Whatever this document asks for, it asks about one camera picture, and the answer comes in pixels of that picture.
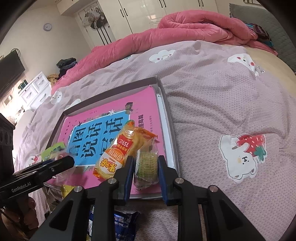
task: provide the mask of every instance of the rice cracker package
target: rice cracker package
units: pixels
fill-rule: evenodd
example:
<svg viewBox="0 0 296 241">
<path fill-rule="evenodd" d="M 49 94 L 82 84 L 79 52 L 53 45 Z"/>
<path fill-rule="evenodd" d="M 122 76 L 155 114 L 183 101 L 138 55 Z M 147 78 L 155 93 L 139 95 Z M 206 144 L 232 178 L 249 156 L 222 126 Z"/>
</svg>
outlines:
<svg viewBox="0 0 296 241">
<path fill-rule="evenodd" d="M 124 167 L 128 156 L 135 158 L 137 151 L 154 137 L 157 135 L 135 127 L 135 122 L 129 120 L 97 161 L 93 174 L 104 179 L 113 177 L 117 169 Z"/>
</svg>

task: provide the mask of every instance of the red label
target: red label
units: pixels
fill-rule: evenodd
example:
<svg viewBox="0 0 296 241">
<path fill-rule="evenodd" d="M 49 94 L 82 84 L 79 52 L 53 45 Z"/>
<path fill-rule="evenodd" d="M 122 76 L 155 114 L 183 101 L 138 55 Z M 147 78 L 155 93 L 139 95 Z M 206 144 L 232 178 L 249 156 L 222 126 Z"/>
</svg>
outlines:
<svg viewBox="0 0 296 241">
<path fill-rule="evenodd" d="M 125 156 L 132 144 L 132 140 L 126 138 L 124 135 L 121 134 L 117 139 L 117 144 L 113 145 L 112 147 L 121 150 L 121 152 Z"/>
</svg>

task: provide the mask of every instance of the green snack in clear wrapper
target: green snack in clear wrapper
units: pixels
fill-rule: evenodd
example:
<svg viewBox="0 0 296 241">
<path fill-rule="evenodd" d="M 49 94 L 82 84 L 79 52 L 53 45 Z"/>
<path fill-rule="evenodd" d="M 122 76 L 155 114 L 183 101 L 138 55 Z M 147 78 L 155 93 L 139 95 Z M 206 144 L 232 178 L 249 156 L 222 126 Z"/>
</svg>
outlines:
<svg viewBox="0 0 296 241">
<path fill-rule="evenodd" d="M 157 146 L 154 139 L 151 139 L 137 151 L 134 176 L 136 189 L 141 190 L 158 183 L 157 160 Z"/>
</svg>

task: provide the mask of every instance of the black door handle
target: black door handle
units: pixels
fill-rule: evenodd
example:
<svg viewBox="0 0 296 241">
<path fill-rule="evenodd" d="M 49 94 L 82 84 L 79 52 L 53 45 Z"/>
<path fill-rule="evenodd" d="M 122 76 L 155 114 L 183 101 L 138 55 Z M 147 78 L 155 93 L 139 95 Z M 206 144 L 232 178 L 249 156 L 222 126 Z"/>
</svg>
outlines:
<svg viewBox="0 0 296 241">
<path fill-rule="evenodd" d="M 121 9 L 120 9 L 120 12 L 121 12 L 121 15 L 124 17 L 124 15 L 122 14 L 122 11 L 121 11 Z"/>
<path fill-rule="evenodd" d="M 125 11 L 125 13 L 126 13 L 126 9 L 125 8 L 123 8 L 124 9 L 124 11 Z M 126 13 L 126 16 L 128 17 L 128 14 Z"/>
</svg>

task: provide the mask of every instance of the pink comforter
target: pink comforter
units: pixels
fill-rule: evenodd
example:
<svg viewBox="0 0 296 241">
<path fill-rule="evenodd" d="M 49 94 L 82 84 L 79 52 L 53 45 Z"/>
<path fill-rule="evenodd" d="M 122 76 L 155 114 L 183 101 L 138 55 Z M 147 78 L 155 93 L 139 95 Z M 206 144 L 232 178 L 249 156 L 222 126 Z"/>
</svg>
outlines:
<svg viewBox="0 0 296 241">
<path fill-rule="evenodd" d="M 217 44 L 248 45 L 263 49 L 275 55 L 277 52 L 256 41 L 257 34 L 241 20 L 222 14 L 188 10 L 169 14 L 162 18 L 157 28 L 131 34 L 106 46 L 97 46 L 53 86 L 52 94 L 84 76 L 121 60 L 131 54 L 151 48 L 186 40 L 204 40 Z"/>
</svg>

